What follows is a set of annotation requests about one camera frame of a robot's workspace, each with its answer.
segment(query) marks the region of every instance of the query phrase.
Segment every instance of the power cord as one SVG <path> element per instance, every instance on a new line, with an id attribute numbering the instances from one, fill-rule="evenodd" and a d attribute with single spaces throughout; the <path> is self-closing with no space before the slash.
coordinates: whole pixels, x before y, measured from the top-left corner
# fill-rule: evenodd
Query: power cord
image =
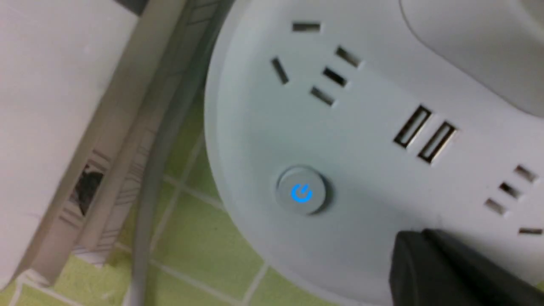
<path id="1" fill-rule="evenodd" d="M 176 90 L 174 98 L 160 124 L 147 166 L 142 179 L 138 200 L 137 227 L 134 231 L 132 280 L 129 288 L 129 306 L 145 305 L 147 270 L 150 259 L 151 232 L 155 205 L 159 198 L 160 186 L 166 161 L 172 144 L 185 121 L 187 110 L 192 104 L 207 74 L 215 40 L 234 0 L 222 0 L 200 40 L 193 60 L 186 71 L 188 77 Z"/>

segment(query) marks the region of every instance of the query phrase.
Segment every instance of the white plastic device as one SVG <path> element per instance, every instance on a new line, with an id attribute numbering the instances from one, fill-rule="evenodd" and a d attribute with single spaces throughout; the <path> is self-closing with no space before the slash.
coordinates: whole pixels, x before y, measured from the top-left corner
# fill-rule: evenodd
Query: white plastic device
<path id="1" fill-rule="evenodd" d="M 542 12 L 531 0 L 237 0 L 209 68 L 206 142 L 242 234 L 340 304 L 392 304 L 400 230 L 444 229 L 543 280 Z M 294 166 L 323 178 L 317 212 L 278 203 Z"/>
<path id="2" fill-rule="evenodd" d="M 183 40 L 182 56 L 163 56 L 171 37 L 179 47 L 185 31 L 197 32 L 178 22 L 182 11 L 198 13 L 185 6 L 151 0 L 138 17 L 112 0 L 0 3 L 0 291 L 24 271 L 51 286 L 70 254 L 106 261 L 177 84 L 158 65 L 175 56 L 169 67 L 179 69 L 199 38 Z M 83 171 L 106 178 L 84 188 L 87 213 Z"/>

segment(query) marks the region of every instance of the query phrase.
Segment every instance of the green tile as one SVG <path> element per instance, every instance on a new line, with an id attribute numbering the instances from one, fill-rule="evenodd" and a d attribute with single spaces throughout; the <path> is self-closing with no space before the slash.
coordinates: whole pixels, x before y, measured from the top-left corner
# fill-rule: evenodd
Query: green tile
<path id="1" fill-rule="evenodd" d="M 148 306 L 228 306 L 205 291 L 185 283 L 173 276 L 150 266 L 146 305 Z"/>
<path id="2" fill-rule="evenodd" d="M 50 296 L 38 289 L 23 285 L 16 306 L 68 306 L 68 304 Z"/>
<path id="3" fill-rule="evenodd" d="M 181 127 L 177 140 L 172 145 L 170 157 L 166 163 L 166 175 L 180 178 L 185 170 L 187 160 L 204 127 L 203 94 L 199 94 Z"/>
<path id="4" fill-rule="evenodd" d="M 293 285 L 274 269 L 268 269 L 251 299 L 250 306 L 330 306 Z"/>
<path id="5" fill-rule="evenodd" d="M 15 292 L 15 281 L 12 281 L 2 292 L 0 292 L 0 306 L 8 306 Z"/>
<path id="6" fill-rule="evenodd" d="M 102 268 L 71 256 L 54 290 L 86 306 L 118 306 L 122 304 L 130 278 L 130 254 L 114 249 L 108 264 Z"/>
<path id="7" fill-rule="evenodd" d="M 225 212 L 184 193 L 153 257 L 237 299 L 263 264 Z"/>
<path id="8" fill-rule="evenodd" d="M 159 202 L 155 208 L 153 232 L 162 219 L 164 211 L 166 210 L 166 207 L 168 206 L 168 203 L 173 195 L 174 186 L 166 182 L 163 183 L 160 191 Z M 136 205 L 132 205 L 131 211 L 125 220 L 125 225 L 119 234 L 119 242 L 129 247 L 132 247 L 132 238 L 134 236 L 134 229 L 136 227 L 136 212 Z"/>
<path id="9" fill-rule="evenodd" d="M 208 154 L 204 148 L 200 151 L 195 164 L 189 173 L 187 186 L 220 200 L 219 193 L 215 187 L 215 181 L 213 180 L 212 171 L 209 167 Z"/>

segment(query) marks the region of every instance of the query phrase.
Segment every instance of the grout line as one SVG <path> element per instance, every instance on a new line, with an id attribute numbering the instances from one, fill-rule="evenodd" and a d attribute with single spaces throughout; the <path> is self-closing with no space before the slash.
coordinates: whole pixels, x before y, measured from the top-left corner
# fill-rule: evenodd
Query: grout line
<path id="1" fill-rule="evenodd" d="M 179 280 L 182 280 L 206 293 L 209 293 L 210 295 L 213 295 L 214 297 L 224 301 L 224 302 L 227 302 L 229 303 L 230 305 L 233 305 L 233 306 L 240 306 L 240 301 L 236 300 L 235 298 L 233 297 L 230 297 L 222 292 L 219 292 L 217 291 L 216 289 L 213 289 L 212 287 L 198 281 L 198 280 L 195 280 L 183 273 L 179 273 L 177 271 L 175 271 L 174 269 L 170 268 L 170 267 L 167 267 L 167 266 L 164 266 L 162 264 L 160 264 L 158 261 L 152 259 L 151 260 L 151 264 L 156 266 L 157 268 L 161 269 L 163 272 L 179 279 Z"/>
<path id="2" fill-rule="evenodd" d="M 17 302 L 19 301 L 19 297 L 21 296 L 22 291 L 23 291 L 23 284 L 22 282 L 20 282 L 20 277 L 18 277 L 15 280 L 15 292 L 13 293 L 13 296 L 11 297 L 11 301 L 9 302 L 8 306 L 17 305 Z"/>
<path id="3" fill-rule="evenodd" d="M 182 186 L 182 189 L 183 191 L 187 192 L 189 195 L 197 198 L 198 200 L 201 200 L 202 202 L 205 202 L 205 203 L 208 203 L 210 205 L 212 205 L 214 208 L 218 209 L 218 210 L 222 210 L 222 211 L 225 211 L 225 208 L 223 207 L 223 204 L 221 203 L 221 201 L 218 201 L 216 200 L 215 198 L 203 193 L 203 192 L 200 192 L 198 190 L 194 190 L 190 187 L 187 187 L 186 185 L 183 185 Z"/>
<path id="4" fill-rule="evenodd" d="M 187 163 L 186 163 L 185 169 L 183 170 L 181 178 L 178 182 L 175 183 L 176 188 L 174 190 L 174 194 L 172 195 L 172 198 L 170 199 L 170 202 L 168 203 L 164 211 L 164 214 L 159 221 L 159 224 L 157 224 L 157 227 L 155 227 L 154 229 L 155 233 L 153 235 L 153 238 L 151 239 L 151 244 L 150 244 L 151 252 L 155 250 L 157 243 L 160 239 L 160 236 L 164 232 L 164 229 L 166 228 L 168 220 L 170 219 L 170 216 L 174 212 L 174 209 L 176 209 L 176 203 L 180 197 L 181 192 L 183 191 L 183 184 L 187 180 L 187 177 L 189 176 L 189 173 L 192 170 L 193 165 L 196 162 L 196 158 L 198 157 L 203 146 L 204 146 L 204 132 L 201 131 L 195 145 L 191 149 L 189 160 L 187 160 Z"/>
<path id="5" fill-rule="evenodd" d="M 255 278 L 251 282 L 251 285 L 249 286 L 248 290 L 244 294 L 244 299 L 242 300 L 242 306 L 249 306 L 249 303 L 251 302 L 251 298 L 253 298 L 253 294 L 255 291 L 257 291 L 257 288 L 259 287 L 259 284 L 261 283 L 261 280 L 263 280 L 264 276 L 266 275 L 268 268 L 270 266 L 265 262 L 261 269 L 259 269 L 259 272 L 257 272 L 257 275 L 255 275 Z"/>
<path id="6" fill-rule="evenodd" d="M 193 166 L 195 165 L 196 159 L 199 156 L 200 151 L 202 151 L 202 148 L 204 148 L 204 130 L 200 131 L 199 137 L 196 139 L 196 143 L 191 149 L 189 160 L 187 160 L 187 164 L 185 165 L 185 169 L 181 175 L 180 183 L 185 183 L 187 181 L 187 178 L 189 177 L 191 170 L 193 170 Z"/>
<path id="7" fill-rule="evenodd" d="M 58 299 L 59 301 L 64 302 L 64 303 L 66 303 L 66 304 L 68 304 L 68 305 L 71 305 L 71 306 L 83 306 L 83 305 L 81 305 L 81 304 L 79 304 L 79 303 L 77 303 L 77 302 L 72 301 L 71 299 L 69 299 L 69 298 L 67 298 L 67 297 L 64 297 L 64 296 L 62 296 L 62 295 L 56 293 L 55 291 L 53 291 L 53 290 L 51 290 L 51 289 L 42 288 L 42 287 L 40 287 L 39 285 L 36 285 L 36 284 L 35 284 L 34 282 L 32 282 L 31 280 L 23 279 L 22 282 L 23 282 L 25 285 L 30 286 L 30 287 L 32 287 L 32 288 L 34 288 L 34 289 L 37 289 L 37 290 L 39 290 L 39 291 L 41 291 L 41 292 L 43 292 L 43 293 L 45 293 L 45 294 L 47 294 L 47 295 L 49 295 L 49 296 L 51 296 L 51 297 L 54 297 L 54 298 Z"/>
<path id="8" fill-rule="evenodd" d="M 124 251 L 128 254 L 132 254 L 132 248 L 130 248 L 129 246 L 126 246 L 124 244 L 122 244 L 121 242 L 115 242 L 114 243 L 114 247 L 115 248 L 118 248 L 120 249 L 121 251 Z"/>

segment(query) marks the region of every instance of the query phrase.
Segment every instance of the blue power symbol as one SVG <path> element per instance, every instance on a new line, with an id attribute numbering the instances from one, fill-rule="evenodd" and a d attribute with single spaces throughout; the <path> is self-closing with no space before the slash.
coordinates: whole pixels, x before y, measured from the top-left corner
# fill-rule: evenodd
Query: blue power symbol
<path id="1" fill-rule="evenodd" d="M 300 184 L 296 184 L 293 189 L 291 189 L 291 197 L 293 198 L 293 200 L 299 203 L 306 203 L 310 201 L 310 199 L 312 198 L 312 191 L 310 190 L 308 184 L 305 184 L 304 187 L 300 189 L 300 191 L 299 189 Z"/>

